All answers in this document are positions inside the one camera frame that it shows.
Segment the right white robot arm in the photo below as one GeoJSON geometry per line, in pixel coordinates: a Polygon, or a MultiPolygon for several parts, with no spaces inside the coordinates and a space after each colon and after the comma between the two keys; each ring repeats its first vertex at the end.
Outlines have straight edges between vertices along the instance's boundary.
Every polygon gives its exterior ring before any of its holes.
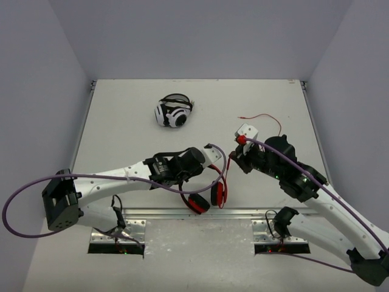
{"type": "Polygon", "coordinates": [[[230,158],[244,173],[257,170],[276,179],[282,191],[334,227],[320,227],[296,209],[283,207],[272,220],[281,238],[303,238],[342,259],[366,283],[383,284],[388,278],[388,232],[350,206],[315,168],[299,162],[286,135],[259,142],[237,134],[235,140],[238,146],[230,158]]]}

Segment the red black headphones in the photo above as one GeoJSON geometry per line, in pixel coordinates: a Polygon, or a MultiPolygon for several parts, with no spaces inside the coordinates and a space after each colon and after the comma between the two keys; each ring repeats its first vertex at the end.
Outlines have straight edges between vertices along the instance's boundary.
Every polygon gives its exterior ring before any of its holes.
{"type": "Polygon", "coordinates": [[[227,202],[228,185],[225,175],[214,164],[211,164],[209,168],[221,175],[220,180],[212,182],[213,185],[210,188],[209,200],[206,200],[198,193],[190,195],[184,195],[183,193],[180,193],[183,203],[197,215],[206,213],[211,206],[223,209],[225,203],[227,202]]]}

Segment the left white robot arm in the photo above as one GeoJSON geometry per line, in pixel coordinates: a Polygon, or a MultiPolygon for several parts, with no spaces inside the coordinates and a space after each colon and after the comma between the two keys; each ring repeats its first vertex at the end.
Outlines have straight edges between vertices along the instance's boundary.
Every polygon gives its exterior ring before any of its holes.
{"type": "Polygon", "coordinates": [[[210,160],[205,150],[190,147],[176,153],[158,153],[131,166],[91,176],[57,172],[42,191],[47,227],[60,232],[75,224],[109,234],[126,228],[118,207],[101,207],[100,199],[121,193],[171,187],[202,173],[210,160]]]}

